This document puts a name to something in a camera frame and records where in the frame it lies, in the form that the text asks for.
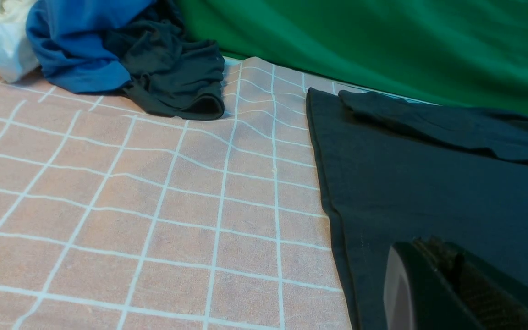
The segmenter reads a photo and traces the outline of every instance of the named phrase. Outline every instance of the black fabric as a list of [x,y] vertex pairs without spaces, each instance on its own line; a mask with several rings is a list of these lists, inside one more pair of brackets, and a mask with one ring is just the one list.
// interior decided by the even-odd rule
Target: black fabric
[[386,328],[398,241],[445,238],[528,286],[528,117],[313,88],[307,116],[354,328]]
[[173,0],[158,0],[103,46],[132,76],[122,92],[151,115],[210,121],[224,114],[224,58],[212,40],[188,42]]

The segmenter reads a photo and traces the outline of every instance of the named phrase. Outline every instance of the clothing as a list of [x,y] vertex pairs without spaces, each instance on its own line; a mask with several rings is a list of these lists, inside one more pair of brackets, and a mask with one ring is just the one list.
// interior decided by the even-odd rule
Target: clothing
[[38,67],[26,36],[26,19],[36,0],[0,0],[0,76],[19,81]]
[[130,81],[100,31],[121,28],[153,0],[38,0],[27,17],[27,38],[44,77],[73,93],[115,90]]
[[528,286],[528,117],[313,88],[307,116],[354,328],[386,328],[394,242],[442,237]]
[[158,0],[103,46],[132,76],[125,96],[151,115],[209,121],[224,114],[224,58],[212,40],[189,42],[173,0]]

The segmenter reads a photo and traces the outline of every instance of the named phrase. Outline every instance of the green fabric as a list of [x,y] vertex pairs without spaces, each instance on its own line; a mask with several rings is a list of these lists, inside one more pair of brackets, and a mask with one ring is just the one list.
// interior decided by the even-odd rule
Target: green fabric
[[528,115],[528,0],[179,0],[226,54],[449,106]]

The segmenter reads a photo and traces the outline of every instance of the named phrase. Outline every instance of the grid pattern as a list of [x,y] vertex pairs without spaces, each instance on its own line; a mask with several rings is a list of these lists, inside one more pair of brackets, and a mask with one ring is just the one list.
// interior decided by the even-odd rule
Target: grid pattern
[[197,122],[0,80],[0,327],[348,328],[310,86],[355,90],[251,58]]

